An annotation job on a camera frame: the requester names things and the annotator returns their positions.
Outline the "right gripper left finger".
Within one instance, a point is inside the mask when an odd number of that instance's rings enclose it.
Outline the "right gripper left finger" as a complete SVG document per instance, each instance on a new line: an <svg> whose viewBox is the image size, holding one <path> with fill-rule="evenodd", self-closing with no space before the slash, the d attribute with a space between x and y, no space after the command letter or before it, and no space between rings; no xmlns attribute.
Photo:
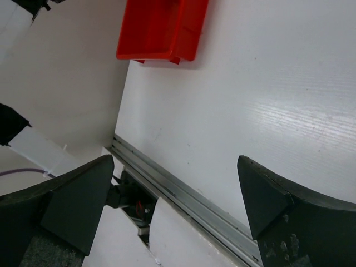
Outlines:
<svg viewBox="0 0 356 267"><path fill-rule="evenodd" d="M101 156L66 174L1 196L1 266L82 266L113 174Z"/></svg>

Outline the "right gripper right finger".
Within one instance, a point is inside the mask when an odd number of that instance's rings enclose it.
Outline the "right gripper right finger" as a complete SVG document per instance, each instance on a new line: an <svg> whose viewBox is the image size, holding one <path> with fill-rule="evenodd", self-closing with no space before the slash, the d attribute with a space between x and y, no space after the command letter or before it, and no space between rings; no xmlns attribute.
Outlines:
<svg viewBox="0 0 356 267"><path fill-rule="evenodd" d="M240 188L264 266L355 266L355 204L239 156Z"/></svg>

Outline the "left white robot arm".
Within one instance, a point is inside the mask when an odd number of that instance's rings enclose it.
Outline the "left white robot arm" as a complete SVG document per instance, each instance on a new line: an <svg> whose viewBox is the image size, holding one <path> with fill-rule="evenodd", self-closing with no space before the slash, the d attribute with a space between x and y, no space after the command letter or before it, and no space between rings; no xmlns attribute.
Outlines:
<svg viewBox="0 0 356 267"><path fill-rule="evenodd" d="M25 157L48 177L60 176L79 167L78 161L13 108L1 104L1 146Z"/></svg>

